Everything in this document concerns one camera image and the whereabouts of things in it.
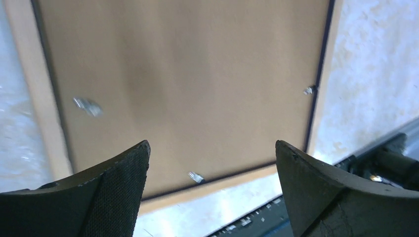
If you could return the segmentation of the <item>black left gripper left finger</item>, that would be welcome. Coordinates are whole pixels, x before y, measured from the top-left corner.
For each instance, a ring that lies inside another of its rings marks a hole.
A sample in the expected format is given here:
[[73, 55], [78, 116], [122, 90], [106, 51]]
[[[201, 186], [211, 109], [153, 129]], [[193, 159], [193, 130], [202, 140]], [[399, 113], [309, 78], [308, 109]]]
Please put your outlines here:
[[1, 193], [1, 236], [132, 236], [150, 153], [144, 140], [114, 158], [37, 189]]

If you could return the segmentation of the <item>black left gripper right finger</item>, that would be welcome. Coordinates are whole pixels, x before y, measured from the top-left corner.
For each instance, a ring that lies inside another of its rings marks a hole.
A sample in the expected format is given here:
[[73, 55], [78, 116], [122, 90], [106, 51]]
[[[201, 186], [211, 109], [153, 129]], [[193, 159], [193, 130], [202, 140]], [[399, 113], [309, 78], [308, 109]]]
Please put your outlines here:
[[294, 236], [418, 236], [417, 191], [361, 178], [282, 140], [275, 149]]

